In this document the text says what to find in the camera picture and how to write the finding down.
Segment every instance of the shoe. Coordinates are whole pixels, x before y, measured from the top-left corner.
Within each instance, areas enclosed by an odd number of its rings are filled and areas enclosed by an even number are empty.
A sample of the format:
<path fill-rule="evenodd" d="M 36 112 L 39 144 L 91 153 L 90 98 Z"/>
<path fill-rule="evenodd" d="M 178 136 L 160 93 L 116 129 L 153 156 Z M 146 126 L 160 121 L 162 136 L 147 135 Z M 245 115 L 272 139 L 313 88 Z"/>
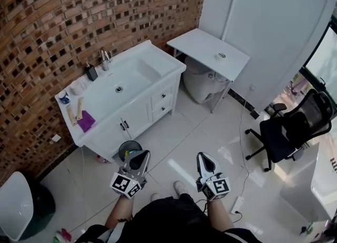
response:
<path fill-rule="evenodd" d="M 173 184 L 173 188 L 176 191 L 176 193 L 178 194 L 178 196 L 182 195 L 182 194 L 189 194 L 189 192 L 186 189 L 185 184 L 183 184 L 181 181 L 176 181 Z"/>
<path fill-rule="evenodd" d="M 153 195 L 151 195 L 151 202 L 156 201 L 158 199 L 162 199 L 159 194 L 153 194 Z"/>

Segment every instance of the cabinet drawer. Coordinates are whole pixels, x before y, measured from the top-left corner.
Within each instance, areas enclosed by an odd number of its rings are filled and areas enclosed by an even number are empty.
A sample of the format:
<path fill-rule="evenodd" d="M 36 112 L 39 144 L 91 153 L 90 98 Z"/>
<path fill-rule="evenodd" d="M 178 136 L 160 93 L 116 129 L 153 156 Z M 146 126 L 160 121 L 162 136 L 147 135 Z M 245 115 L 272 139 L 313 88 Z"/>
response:
<path fill-rule="evenodd" d="M 157 104 L 162 102 L 164 99 L 168 98 L 169 95 L 173 93 L 174 91 L 174 85 L 175 84 L 170 84 L 169 86 L 166 86 L 163 88 L 161 91 L 158 93 L 152 95 L 151 101 L 152 101 L 152 108 L 154 109 Z"/>
<path fill-rule="evenodd" d="M 158 103 L 153 110 L 153 121 L 157 121 L 163 117 L 169 110 L 171 110 L 173 104 L 173 95 L 165 97 L 164 100 Z"/>

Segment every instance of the bathroom vanity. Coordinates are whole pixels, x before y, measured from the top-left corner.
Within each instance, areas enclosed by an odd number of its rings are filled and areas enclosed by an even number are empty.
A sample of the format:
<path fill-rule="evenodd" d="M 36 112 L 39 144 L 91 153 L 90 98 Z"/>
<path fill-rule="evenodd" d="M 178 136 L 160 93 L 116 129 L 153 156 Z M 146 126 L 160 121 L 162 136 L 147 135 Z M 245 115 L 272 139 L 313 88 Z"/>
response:
<path fill-rule="evenodd" d="M 81 95 L 74 95 L 70 86 L 64 89 L 74 115 L 78 99 L 84 97 L 83 110 L 95 119 L 86 133 L 78 124 L 71 124 L 68 105 L 57 95 L 55 99 L 74 143 L 114 162 L 112 157 L 123 142 L 135 139 L 166 113 L 174 112 L 180 75 L 186 66 L 150 40 L 118 54 L 108 65 L 108 71 L 96 67 L 98 78 L 93 82 L 86 75 L 78 78 L 86 88 Z"/>

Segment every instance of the sink drain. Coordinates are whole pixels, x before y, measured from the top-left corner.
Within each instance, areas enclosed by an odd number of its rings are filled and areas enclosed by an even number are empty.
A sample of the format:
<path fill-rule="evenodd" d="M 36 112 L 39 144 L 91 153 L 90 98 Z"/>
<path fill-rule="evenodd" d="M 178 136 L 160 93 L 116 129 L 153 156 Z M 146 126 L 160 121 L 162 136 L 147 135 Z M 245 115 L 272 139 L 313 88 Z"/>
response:
<path fill-rule="evenodd" d="M 116 88 L 116 92 L 119 94 L 123 91 L 123 87 L 117 87 Z"/>

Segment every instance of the tape roll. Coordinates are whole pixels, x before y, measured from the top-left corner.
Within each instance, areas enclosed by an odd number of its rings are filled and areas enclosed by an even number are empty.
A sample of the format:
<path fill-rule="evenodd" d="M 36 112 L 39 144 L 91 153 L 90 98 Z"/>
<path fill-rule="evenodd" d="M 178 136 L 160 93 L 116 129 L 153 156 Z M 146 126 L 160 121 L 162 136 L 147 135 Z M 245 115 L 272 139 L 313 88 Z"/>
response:
<path fill-rule="evenodd" d="M 226 55 L 223 54 L 223 53 L 218 53 L 215 55 L 215 58 L 218 60 L 218 61 L 224 61 L 226 59 Z"/>

